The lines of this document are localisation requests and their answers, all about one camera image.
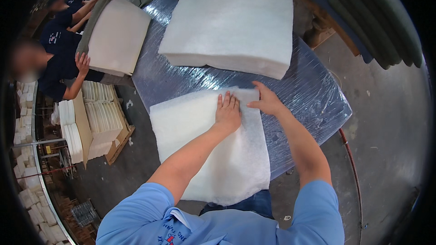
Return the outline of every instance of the navy blue shirt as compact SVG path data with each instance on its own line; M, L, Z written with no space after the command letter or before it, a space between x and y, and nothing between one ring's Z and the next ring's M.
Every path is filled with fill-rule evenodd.
M47 67L38 79L38 87L41 91L61 101L67 86L60 82L61 79L74 79L79 74L75 62L77 45L82 36L66 30L71 23L72 14L62 15L49 21L41 34L40 43L45 51L54 56L47 62ZM85 80L101 81L104 73L89 70Z
M65 0L65 3L69 6L67 10L72 14L76 13L81 7L83 7L82 0Z

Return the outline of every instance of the cable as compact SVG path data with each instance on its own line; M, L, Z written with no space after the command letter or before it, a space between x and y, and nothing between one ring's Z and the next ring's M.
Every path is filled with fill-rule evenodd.
M359 209L360 209L360 235L359 235L359 244L362 242L362 229L363 227L363 210L362 210L362 195L360 193L360 185L359 185L359 178L357 177L357 171L356 166L354 165L353 155L352 151L350 150L350 146L348 145L348 141L345 137L344 131L342 128L339 128L339 132L341 133L342 141L347 149L348 157L350 158L350 162L352 164L353 172L354 172L354 178L356 180L356 186L357 186L357 195L359 197Z

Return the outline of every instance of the printed logo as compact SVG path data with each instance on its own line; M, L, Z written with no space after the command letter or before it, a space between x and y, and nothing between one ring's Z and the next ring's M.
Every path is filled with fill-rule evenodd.
M50 34L50 37L48 38L48 43L49 44L55 44L57 42L57 39L61 36L60 32L54 32L52 34Z

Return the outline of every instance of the gray floor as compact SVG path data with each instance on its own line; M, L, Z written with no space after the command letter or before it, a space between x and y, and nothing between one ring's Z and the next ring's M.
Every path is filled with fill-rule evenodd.
M295 2L294 31L302 35L311 16L304 4ZM386 244L400 218L410 209L421 184L425 163L431 108L424 70L404 64L383 70L376 62L365 64L353 57L335 34L315 50L324 65L337 77L353 115L343 126L362 189L364 225L362 244ZM101 217L132 194L159 166L150 119L136 92L120 87L123 108L136 126L133 145L126 145L109 166L104 157L79 165L74 181L80 198L90 198ZM330 164L333 186L338 194L347 245L358 244L359 205L351 163L339 133L321 146ZM271 182L273 215L281 228L290 226L299 190L296 170ZM181 201L182 210L198 214L204 203Z

